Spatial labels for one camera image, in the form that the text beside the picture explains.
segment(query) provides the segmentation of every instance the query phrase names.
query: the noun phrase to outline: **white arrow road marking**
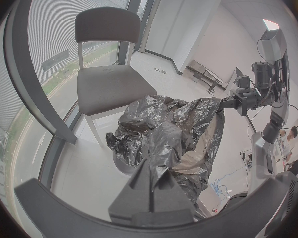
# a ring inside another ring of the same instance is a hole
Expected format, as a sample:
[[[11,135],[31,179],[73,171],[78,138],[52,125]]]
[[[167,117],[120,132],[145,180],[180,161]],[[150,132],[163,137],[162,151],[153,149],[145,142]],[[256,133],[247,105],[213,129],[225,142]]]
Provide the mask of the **white arrow road marking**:
[[[37,149],[36,149],[36,151],[35,151],[35,155],[34,155],[34,158],[33,158],[32,164],[34,163],[34,160],[35,160],[35,157],[36,157],[37,151],[38,151],[38,150],[39,150],[39,148],[40,148],[40,145],[42,145],[42,143],[43,143],[43,139],[44,139],[45,133],[46,133],[46,132],[44,132],[44,135],[41,137],[41,139],[40,139],[40,141],[39,141],[39,145],[37,146]]]

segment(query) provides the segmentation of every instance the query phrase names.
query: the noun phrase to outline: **chair frame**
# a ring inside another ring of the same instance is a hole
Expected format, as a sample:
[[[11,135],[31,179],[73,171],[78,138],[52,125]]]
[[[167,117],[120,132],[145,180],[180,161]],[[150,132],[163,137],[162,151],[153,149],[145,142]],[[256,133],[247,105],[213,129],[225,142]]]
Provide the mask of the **chair frame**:
[[[79,68],[80,69],[84,69],[82,44],[83,44],[82,42],[78,43],[78,62],[79,62]],[[133,50],[134,46],[135,46],[135,43],[129,42],[128,50],[127,50],[127,56],[126,56],[126,60],[125,60],[125,65],[130,65],[132,50]],[[103,146],[103,142],[102,142],[102,140],[101,140],[101,138],[100,138],[100,136],[97,132],[97,125],[95,125],[93,120],[96,120],[96,119],[101,118],[101,117],[106,117],[106,116],[110,116],[110,115],[113,115],[113,114],[116,114],[116,113],[123,112],[123,111],[126,110],[127,107],[128,107],[128,105],[123,106],[123,107],[119,107],[119,108],[115,108],[115,109],[112,109],[112,110],[108,110],[108,111],[105,111],[105,112],[102,112],[102,113],[97,113],[97,114],[94,114],[94,115],[91,115],[91,116],[88,116],[88,115],[84,114],[84,117],[87,121],[88,126],[91,129],[91,132],[93,133],[94,137],[96,138],[96,140],[97,140],[97,142],[100,146]]]

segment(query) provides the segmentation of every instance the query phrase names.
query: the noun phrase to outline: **ceiling light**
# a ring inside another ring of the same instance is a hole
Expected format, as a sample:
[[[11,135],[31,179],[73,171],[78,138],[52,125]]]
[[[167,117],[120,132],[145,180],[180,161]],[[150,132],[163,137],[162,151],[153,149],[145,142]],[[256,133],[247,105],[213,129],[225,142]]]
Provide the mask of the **ceiling light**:
[[[269,21],[267,19],[263,19],[263,21],[264,21],[264,23],[265,23],[268,30],[277,30],[277,29],[279,29],[278,24],[276,24],[275,22]]]

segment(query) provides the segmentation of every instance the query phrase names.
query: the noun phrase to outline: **chair seat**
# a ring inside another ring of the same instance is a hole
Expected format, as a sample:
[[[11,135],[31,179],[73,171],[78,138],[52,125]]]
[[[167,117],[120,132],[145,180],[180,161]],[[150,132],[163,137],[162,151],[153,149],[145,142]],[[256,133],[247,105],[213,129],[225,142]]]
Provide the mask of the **chair seat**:
[[[129,105],[146,94],[157,92],[128,65],[91,67],[78,72],[78,108],[88,116]]]

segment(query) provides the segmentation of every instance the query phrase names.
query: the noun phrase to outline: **glass window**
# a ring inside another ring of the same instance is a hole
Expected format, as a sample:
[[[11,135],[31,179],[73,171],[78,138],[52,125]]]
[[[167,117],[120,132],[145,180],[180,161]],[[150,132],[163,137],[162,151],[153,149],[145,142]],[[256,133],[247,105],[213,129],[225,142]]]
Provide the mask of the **glass window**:
[[[127,0],[32,0],[28,17],[32,63],[45,94],[62,119],[77,101],[77,14],[95,7],[126,5]],[[84,67],[112,65],[117,61],[117,47],[118,42],[83,43]]]
[[[42,238],[14,188],[38,178],[52,134],[31,115],[12,85],[3,54],[4,26],[5,21],[0,26],[0,199],[31,237]]]
[[[138,11],[137,11],[137,15],[139,16],[140,20],[142,19],[142,15],[144,12],[144,9],[146,7],[146,3],[148,0],[141,0]]]
[[[47,70],[53,68],[55,65],[66,60],[67,58],[69,58],[69,50],[64,50],[61,53],[58,53],[57,55],[49,58],[42,63],[43,71],[46,72]]]

